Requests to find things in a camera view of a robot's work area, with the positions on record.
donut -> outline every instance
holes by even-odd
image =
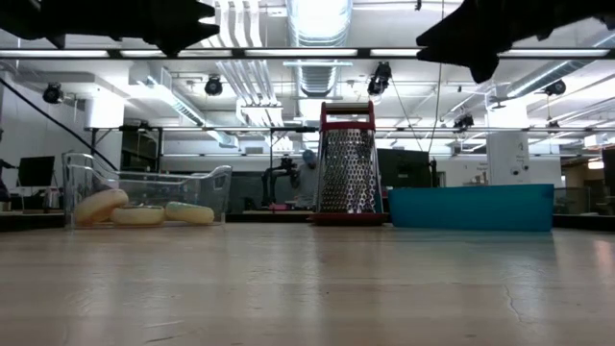
[[[111,213],[116,226],[157,226],[164,222],[163,207],[124,207]]]
[[[86,197],[75,207],[75,223],[92,225],[107,220],[114,209],[128,204],[128,195],[121,189],[108,189]]]
[[[208,207],[194,206],[179,202],[169,202],[166,205],[166,217],[169,220],[184,221],[197,225],[207,225],[213,222],[213,210]]]

ceiling light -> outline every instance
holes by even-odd
[[[372,49],[371,57],[402,57],[414,58],[420,49]]]
[[[608,49],[531,49],[514,48],[502,53],[502,58],[601,58]]]
[[[178,55],[180,58],[229,58],[233,55],[230,50],[218,49],[187,49]]]
[[[120,51],[122,57],[126,58],[156,58],[156,57],[164,57],[164,54],[160,50],[122,50]]]
[[[198,128],[198,127],[168,127],[168,128],[163,128],[163,131],[168,131],[168,132],[201,132],[203,131],[202,128]]]
[[[304,62],[304,61],[294,61],[294,62],[283,62],[283,65],[286,67],[336,67],[336,66],[352,66],[352,62]]]
[[[226,157],[239,157],[241,154],[205,154],[206,157],[217,157],[217,158],[226,158]]]
[[[162,154],[165,158],[198,158],[200,154]]]
[[[263,127],[238,127],[238,128],[227,128],[227,127],[216,127],[213,128],[216,131],[228,131],[228,132],[269,132],[269,128]]]
[[[120,54],[124,58],[167,58],[160,50],[154,49],[125,49]],[[229,58],[233,53],[228,50],[220,49],[188,49],[178,54],[179,58]]]
[[[357,49],[290,48],[290,49],[246,49],[246,57],[355,57]]]
[[[108,58],[109,54],[105,50],[0,50],[0,58],[13,59],[61,59],[61,58]]]
[[[591,161],[587,163],[587,168],[589,169],[604,169],[603,161]]]

blue plastic bin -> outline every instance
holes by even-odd
[[[553,225],[553,185],[396,188],[388,200],[395,227],[548,232]]]

box grater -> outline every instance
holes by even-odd
[[[317,214],[381,215],[375,131],[371,102],[322,104]]]

ceiling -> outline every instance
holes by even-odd
[[[356,0],[354,2],[348,46],[352,47],[408,47],[415,45],[415,38],[426,31],[431,25],[447,15],[459,4],[459,1],[446,1],[442,4],[437,0],[423,0],[424,6],[420,12],[414,10],[414,2],[403,1],[373,1]],[[263,44],[268,47],[287,46],[287,30],[285,5],[283,0],[260,1],[260,34]],[[550,38],[538,41],[535,38],[518,42],[519,47],[583,47],[583,42],[596,33],[605,31],[605,27],[597,20],[585,20],[575,25],[558,29]],[[24,41],[0,32],[2,47],[49,48],[46,40]],[[139,39],[125,39],[115,42],[105,37],[69,37],[69,48],[152,48]],[[511,61],[500,63],[493,80],[489,84],[505,84],[519,80],[530,72],[549,61]],[[135,86],[130,86],[127,74],[134,65],[128,61],[24,61],[19,65],[20,73],[30,71],[44,72],[87,72],[113,84],[122,94],[128,94],[126,116],[147,119],[153,124],[163,126],[184,125],[182,118],[160,100],[154,97],[144,97],[135,93]],[[370,75],[378,65],[377,60],[352,61],[352,66],[341,67],[341,73],[334,94],[338,100],[334,102],[368,101],[366,92]],[[472,78],[466,68],[451,65],[440,65],[431,62],[414,60],[395,60],[390,65],[393,71],[393,83],[383,94],[381,102],[376,105],[378,126],[432,127],[440,125],[438,118],[447,114],[455,105],[481,90],[472,83]],[[224,91],[220,96],[207,96],[204,92],[205,82],[210,74],[220,74],[215,62],[211,61],[164,61],[157,62],[156,67],[164,67],[173,77],[175,91],[182,94],[196,109],[201,111],[211,123],[222,126],[238,126],[235,116],[236,96],[232,89],[223,84]],[[297,100],[297,90],[294,82],[294,71],[283,66],[281,61],[269,61],[269,74],[276,90],[276,95],[283,106],[284,121],[301,121],[317,119],[319,104],[322,100]],[[590,107],[609,97],[609,90],[615,87],[615,80],[583,89],[597,81],[607,79],[615,71],[615,62],[598,61],[589,64],[581,70],[566,76],[563,81],[568,85],[567,92],[562,96],[551,97],[549,104],[544,94],[531,94],[524,98],[528,105],[529,122],[544,125],[548,116],[557,117],[571,111]],[[94,97],[91,94],[82,97]],[[480,103],[471,109],[476,126],[484,123],[486,110]],[[613,118],[611,109],[588,113],[583,117],[565,123],[566,127],[586,127],[598,121]],[[445,118],[445,123],[453,119]],[[189,134],[173,134],[173,137],[190,140]],[[413,138],[411,133],[396,134]],[[437,135],[455,137],[451,134]],[[583,134],[566,136],[570,141],[582,138]],[[296,140],[303,136],[291,136]]]

